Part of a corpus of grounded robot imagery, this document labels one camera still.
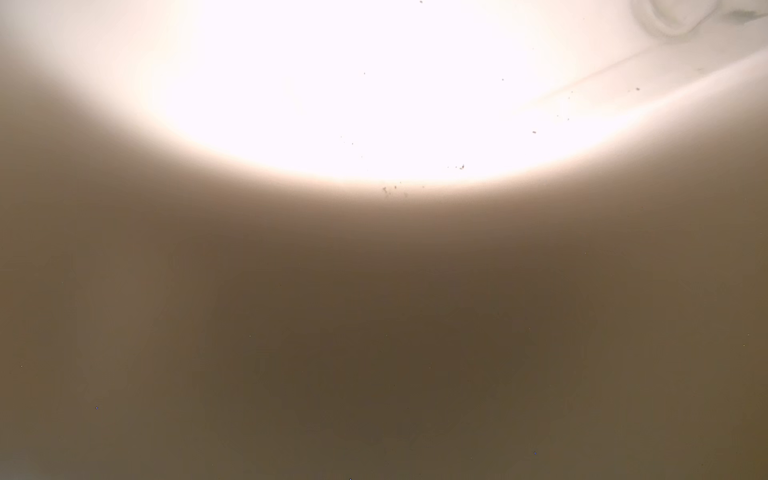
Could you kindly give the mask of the white plastic storage bin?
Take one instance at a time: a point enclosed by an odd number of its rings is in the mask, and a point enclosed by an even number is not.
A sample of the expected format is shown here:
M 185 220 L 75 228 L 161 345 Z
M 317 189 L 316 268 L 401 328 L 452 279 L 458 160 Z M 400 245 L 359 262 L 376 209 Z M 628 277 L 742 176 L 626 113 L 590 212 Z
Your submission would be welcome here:
M 763 479 L 763 1 L 5 1 L 5 479 Z

